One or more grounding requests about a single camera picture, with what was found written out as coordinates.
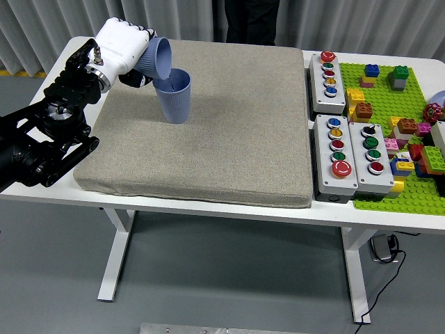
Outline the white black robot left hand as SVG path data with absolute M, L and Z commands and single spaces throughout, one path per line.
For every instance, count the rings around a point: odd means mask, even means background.
M 95 36 L 97 48 L 90 52 L 86 66 L 88 72 L 98 76 L 102 93 L 109 91 L 120 75 L 134 68 L 149 41 L 156 36 L 153 28 L 146 29 L 116 17 L 106 20 Z

